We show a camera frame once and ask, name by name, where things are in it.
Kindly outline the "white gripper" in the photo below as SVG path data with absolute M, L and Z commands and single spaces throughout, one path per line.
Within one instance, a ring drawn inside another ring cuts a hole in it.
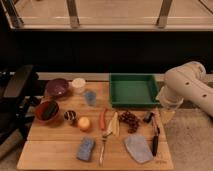
M 178 95 L 175 91 L 164 85 L 156 99 L 160 102 L 161 106 L 166 108 L 161 109 L 161 121 L 163 124 L 168 123 L 172 118 L 172 111 L 168 109 L 177 109 L 183 103 L 184 98 Z

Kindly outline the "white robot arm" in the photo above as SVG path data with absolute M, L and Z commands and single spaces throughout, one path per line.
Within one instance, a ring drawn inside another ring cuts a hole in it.
M 164 74 L 164 85 L 156 99 L 166 109 L 177 109 L 189 100 L 213 122 L 213 88 L 203 81 L 205 76 L 205 67 L 197 61 L 171 68 Z

